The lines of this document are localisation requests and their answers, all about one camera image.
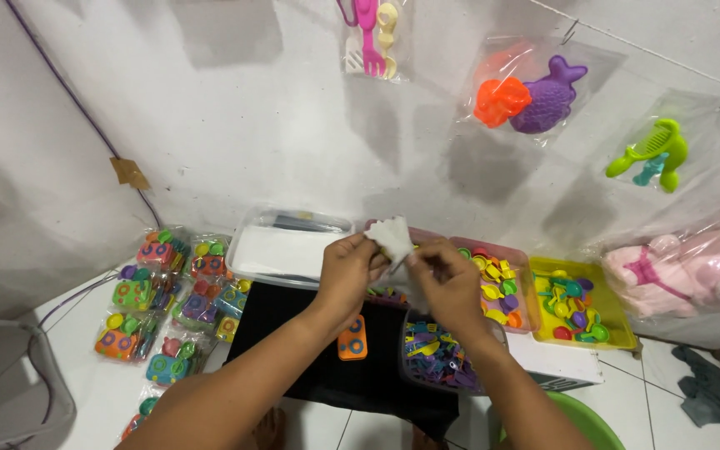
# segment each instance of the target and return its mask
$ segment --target green toy comb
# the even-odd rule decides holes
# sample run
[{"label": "green toy comb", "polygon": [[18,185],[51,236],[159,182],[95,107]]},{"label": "green toy comb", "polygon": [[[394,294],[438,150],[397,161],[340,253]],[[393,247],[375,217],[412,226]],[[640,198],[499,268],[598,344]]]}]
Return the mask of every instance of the green toy comb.
[{"label": "green toy comb", "polygon": [[679,134],[679,124],[671,118],[659,118],[655,121],[652,131],[634,147],[627,147],[624,156],[611,162],[605,175],[608,178],[619,176],[637,161],[645,161],[668,153],[662,172],[660,186],[666,192],[674,192],[679,184],[677,169],[688,157],[688,144]]}]

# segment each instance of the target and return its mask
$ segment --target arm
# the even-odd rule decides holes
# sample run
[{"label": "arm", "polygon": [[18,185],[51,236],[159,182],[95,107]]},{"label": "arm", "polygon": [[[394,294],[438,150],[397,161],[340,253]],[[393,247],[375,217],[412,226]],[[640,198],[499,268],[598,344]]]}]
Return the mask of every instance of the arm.
[{"label": "arm", "polygon": [[355,322],[366,286],[387,264],[378,251],[362,234],[329,245],[318,294],[304,312],[213,374],[175,383],[117,450],[241,445],[316,356]]},{"label": "arm", "polygon": [[406,262],[411,276],[421,284],[435,320],[451,331],[474,361],[513,448],[594,450],[491,334],[479,311],[476,266],[445,239],[423,243]]}]

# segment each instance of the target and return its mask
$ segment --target person's right hand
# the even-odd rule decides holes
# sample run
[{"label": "person's right hand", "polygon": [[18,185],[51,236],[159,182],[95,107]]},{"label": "person's right hand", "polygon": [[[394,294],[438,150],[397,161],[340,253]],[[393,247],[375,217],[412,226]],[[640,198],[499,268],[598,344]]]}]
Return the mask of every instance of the person's right hand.
[{"label": "person's right hand", "polygon": [[453,335],[487,328],[479,306],[479,269],[446,238],[421,242],[405,263],[410,278],[424,291],[432,316]]}]

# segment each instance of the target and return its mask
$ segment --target person's left hand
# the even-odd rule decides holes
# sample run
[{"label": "person's left hand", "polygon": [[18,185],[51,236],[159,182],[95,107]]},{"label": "person's left hand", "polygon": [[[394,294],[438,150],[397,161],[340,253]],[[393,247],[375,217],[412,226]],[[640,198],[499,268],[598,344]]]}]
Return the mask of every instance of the person's left hand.
[{"label": "person's left hand", "polygon": [[330,318],[335,332],[351,326],[363,305],[368,284],[379,278],[390,262],[379,246],[357,233],[324,249],[318,295],[312,307]]}]

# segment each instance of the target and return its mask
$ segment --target foot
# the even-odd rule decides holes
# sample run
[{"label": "foot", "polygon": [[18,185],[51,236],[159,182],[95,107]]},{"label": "foot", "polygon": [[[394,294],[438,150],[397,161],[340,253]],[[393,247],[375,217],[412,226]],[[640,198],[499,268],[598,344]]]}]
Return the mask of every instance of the foot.
[{"label": "foot", "polygon": [[435,442],[423,431],[413,425],[413,450],[449,450],[445,442]]},{"label": "foot", "polygon": [[252,436],[257,450],[283,450],[285,448],[285,412],[271,408],[257,424]]}]

